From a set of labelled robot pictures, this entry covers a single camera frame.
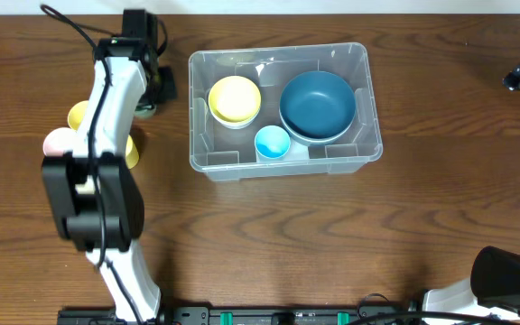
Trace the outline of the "green cup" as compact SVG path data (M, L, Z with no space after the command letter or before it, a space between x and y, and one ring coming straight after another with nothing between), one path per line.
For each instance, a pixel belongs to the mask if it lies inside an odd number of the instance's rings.
M139 119L147 119L152 117L156 110L157 106L155 104L138 105L135 108L134 115Z

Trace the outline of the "yellow cup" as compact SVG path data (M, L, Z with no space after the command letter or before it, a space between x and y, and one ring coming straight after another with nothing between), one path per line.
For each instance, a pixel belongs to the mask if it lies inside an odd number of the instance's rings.
M134 168L139 162L139 152L131 135L127 137L125 146L125 163L128 169Z
M70 129L77 131L85 116L88 107L88 101L80 101L75 104L69 111L67 116L67 122Z

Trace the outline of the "yellow bowl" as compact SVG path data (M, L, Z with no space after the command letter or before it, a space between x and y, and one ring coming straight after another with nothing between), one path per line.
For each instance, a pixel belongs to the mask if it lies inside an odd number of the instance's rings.
M208 105L221 123L243 124L259 112L261 94L252 80L241 76L229 76L212 86Z

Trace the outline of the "white small bowl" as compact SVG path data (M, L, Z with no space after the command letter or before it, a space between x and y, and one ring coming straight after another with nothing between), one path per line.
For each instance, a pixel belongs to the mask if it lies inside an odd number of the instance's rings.
M226 125L226 124L220 124L220 123L218 123L218 125L220 125L221 127L230 129L230 130L240 130L240 129L244 129L244 128L250 126L250 124Z

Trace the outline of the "light grey small bowl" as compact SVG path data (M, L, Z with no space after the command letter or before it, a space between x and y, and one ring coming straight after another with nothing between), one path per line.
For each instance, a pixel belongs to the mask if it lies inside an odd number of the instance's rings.
M245 127L251 125L253 123L253 121L255 120L255 118L259 115L259 113L256 113L255 115L250 116L247 120L239 121L239 122L226 121L226 120L222 119L221 116L216 115L214 111L211 112L211 115L214 117L214 119L216 121L218 121L224 127L228 128L228 129L237 130L237 129L242 129L242 128L245 128Z

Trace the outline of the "pink cup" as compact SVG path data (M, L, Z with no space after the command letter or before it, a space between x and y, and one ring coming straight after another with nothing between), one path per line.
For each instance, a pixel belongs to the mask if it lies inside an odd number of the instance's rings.
M72 151L79 138L77 132L69 127L51 131L44 139L42 151L45 156L62 156Z

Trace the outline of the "cream white cup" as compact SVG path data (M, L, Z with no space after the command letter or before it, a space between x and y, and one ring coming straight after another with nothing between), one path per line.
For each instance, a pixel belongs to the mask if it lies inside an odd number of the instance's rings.
M84 183L76 183L75 190L78 195L94 195L96 192L96 187L93 177L89 175Z

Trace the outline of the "light blue cup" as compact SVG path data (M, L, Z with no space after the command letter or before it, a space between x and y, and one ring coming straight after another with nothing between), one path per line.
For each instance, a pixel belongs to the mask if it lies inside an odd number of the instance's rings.
M278 125L261 128L254 140L256 158L259 162L282 160L288 154L292 141L288 132Z

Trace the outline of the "dark blue large bowl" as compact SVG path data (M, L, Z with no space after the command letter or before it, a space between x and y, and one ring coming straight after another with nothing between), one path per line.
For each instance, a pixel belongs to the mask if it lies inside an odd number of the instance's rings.
M281 120L308 136L331 136L352 124L358 111L354 91L340 76L308 71L291 79L279 101Z

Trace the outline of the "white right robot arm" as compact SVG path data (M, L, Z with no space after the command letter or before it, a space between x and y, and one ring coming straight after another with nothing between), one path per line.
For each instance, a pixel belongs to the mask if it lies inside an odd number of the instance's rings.
M423 317L427 324L520 320L520 255L487 246L477 255L470 277L426 292L421 312L451 313L453 319Z

